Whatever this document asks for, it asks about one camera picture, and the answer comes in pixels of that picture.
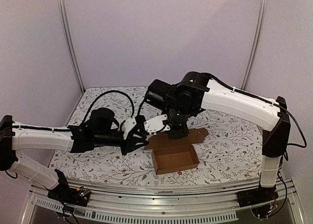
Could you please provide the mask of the brown cardboard box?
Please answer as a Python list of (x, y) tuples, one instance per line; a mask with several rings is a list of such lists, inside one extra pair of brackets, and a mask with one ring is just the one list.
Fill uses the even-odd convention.
[(208, 136), (205, 128), (190, 129), (189, 136), (170, 139), (166, 133), (158, 133), (148, 140), (144, 150), (152, 152), (152, 161), (157, 175), (194, 169), (199, 164), (195, 144), (201, 144)]

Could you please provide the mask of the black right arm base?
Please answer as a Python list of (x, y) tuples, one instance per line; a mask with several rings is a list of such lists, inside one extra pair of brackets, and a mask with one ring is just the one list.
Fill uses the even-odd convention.
[(239, 207), (253, 206), (252, 214), (258, 219), (268, 218), (278, 207), (278, 193), (276, 186), (271, 188), (261, 187), (239, 191), (236, 193)]

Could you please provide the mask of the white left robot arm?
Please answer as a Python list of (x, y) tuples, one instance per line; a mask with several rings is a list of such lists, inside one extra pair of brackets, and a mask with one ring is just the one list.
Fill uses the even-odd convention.
[(126, 155), (148, 144), (147, 136), (139, 132), (136, 118), (129, 117), (122, 125), (108, 108), (91, 111), (80, 125), (49, 128), (22, 125), (6, 115), (0, 122), (0, 169), (20, 174), (41, 184), (63, 202), (73, 192), (63, 172), (49, 169), (22, 153), (25, 149), (48, 149), (84, 153), (94, 148), (119, 147)]

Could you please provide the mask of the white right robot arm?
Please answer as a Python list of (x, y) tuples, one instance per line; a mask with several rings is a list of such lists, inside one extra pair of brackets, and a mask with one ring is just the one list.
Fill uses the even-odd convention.
[(170, 139), (186, 137), (187, 121), (210, 110), (235, 116), (263, 130), (262, 169), (259, 187), (253, 191), (256, 202), (264, 202), (276, 184), (279, 164), (286, 151), (291, 123), (283, 97), (263, 98), (231, 87), (210, 73), (188, 72), (177, 84), (155, 79), (144, 102), (161, 110), (161, 116), (144, 122), (149, 134), (167, 131)]

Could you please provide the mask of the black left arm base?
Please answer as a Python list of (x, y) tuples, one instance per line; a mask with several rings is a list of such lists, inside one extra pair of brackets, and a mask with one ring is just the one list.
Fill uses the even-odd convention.
[(58, 176), (58, 185), (53, 189), (48, 189), (47, 197), (56, 200), (61, 204), (69, 203), (87, 207), (91, 191), (83, 186), (71, 188), (63, 172), (58, 169), (55, 169), (54, 171)]

